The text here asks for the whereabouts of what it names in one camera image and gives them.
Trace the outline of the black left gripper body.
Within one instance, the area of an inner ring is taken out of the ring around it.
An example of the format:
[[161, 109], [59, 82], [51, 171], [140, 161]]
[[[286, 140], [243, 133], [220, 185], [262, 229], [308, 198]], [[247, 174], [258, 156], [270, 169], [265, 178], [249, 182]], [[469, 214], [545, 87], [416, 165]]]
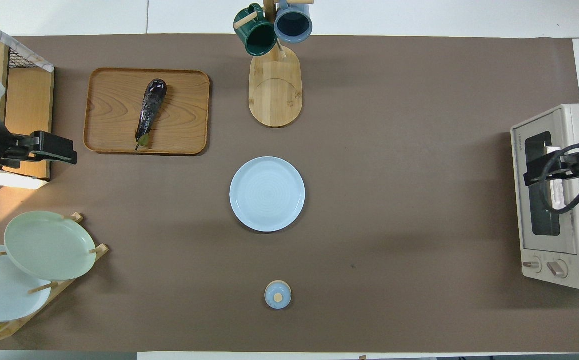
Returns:
[[4, 152], [0, 159], [0, 167], [8, 167], [11, 169], [20, 169], [23, 162], [38, 163], [40, 158], [36, 155], [31, 155], [35, 146], [40, 143], [38, 135], [40, 132], [32, 132], [28, 136], [21, 134], [13, 134], [13, 143]]

